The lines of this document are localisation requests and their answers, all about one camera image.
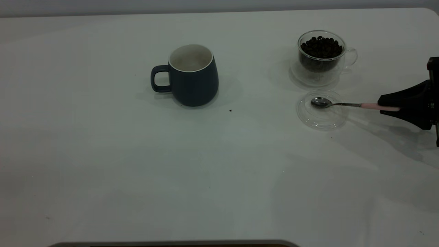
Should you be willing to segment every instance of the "white table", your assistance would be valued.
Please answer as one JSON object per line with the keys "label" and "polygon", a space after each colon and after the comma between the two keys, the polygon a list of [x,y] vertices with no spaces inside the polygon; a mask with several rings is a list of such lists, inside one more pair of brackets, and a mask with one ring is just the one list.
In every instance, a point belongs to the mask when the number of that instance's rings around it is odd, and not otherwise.
{"label": "white table", "polygon": [[[346,101],[418,84],[439,56],[439,18],[415,8],[0,19],[0,245],[438,246],[433,130],[361,109],[332,132],[297,117],[288,59],[313,29],[359,52],[333,89]],[[220,78],[198,109],[150,86],[189,43]]]}

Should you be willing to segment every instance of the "glass saucer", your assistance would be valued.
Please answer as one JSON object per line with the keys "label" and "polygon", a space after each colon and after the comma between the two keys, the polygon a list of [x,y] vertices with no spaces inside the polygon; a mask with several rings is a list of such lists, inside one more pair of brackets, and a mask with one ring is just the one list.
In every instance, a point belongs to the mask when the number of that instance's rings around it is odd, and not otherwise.
{"label": "glass saucer", "polygon": [[328,108],[317,108],[311,105],[315,97],[329,99],[332,103],[343,103],[343,99],[334,91],[314,90],[309,92],[297,104],[297,115],[300,120],[311,128],[318,130],[333,130],[346,123],[349,110],[344,106],[331,106]]}

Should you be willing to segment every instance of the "double-walled glass cup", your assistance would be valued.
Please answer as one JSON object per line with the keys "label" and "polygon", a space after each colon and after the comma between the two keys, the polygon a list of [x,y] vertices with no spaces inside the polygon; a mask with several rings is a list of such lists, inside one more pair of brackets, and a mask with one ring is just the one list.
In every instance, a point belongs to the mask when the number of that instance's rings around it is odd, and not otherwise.
{"label": "double-walled glass cup", "polygon": [[[316,58],[307,54],[300,45],[312,39],[312,37],[333,38],[342,46],[340,55],[333,58]],[[358,58],[354,48],[347,48],[346,42],[338,35],[324,31],[314,30],[304,33],[297,41],[297,51],[291,58],[290,70],[292,74],[302,83],[310,87],[322,87],[336,80],[343,69],[353,65]]]}

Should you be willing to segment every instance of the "coffee bean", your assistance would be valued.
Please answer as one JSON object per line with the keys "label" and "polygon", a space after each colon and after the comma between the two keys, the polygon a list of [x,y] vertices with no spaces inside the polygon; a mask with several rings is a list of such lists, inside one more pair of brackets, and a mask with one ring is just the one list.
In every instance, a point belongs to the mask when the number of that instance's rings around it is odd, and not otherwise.
{"label": "coffee bean", "polygon": [[334,41],[334,38],[323,38],[322,36],[312,37],[302,43],[302,50],[310,56],[316,58],[333,58],[343,52],[343,47]]}

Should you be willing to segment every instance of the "metal spoon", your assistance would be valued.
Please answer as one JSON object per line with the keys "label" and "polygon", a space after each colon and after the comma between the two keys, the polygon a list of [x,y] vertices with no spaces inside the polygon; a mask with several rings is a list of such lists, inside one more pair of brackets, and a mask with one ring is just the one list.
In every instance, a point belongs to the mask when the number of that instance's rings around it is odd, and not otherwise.
{"label": "metal spoon", "polygon": [[380,106],[376,103],[361,103],[361,104],[351,104],[351,103],[335,103],[333,104],[329,99],[322,97],[315,97],[311,100],[311,104],[317,108],[328,108],[333,105],[341,105],[341,106],[352,106],[352,107],[360,107],[365,109],[375,109],[381,111],[389,111],[389,112],[397,112],[401,110],[399,107],[390,107],[390,106]]}

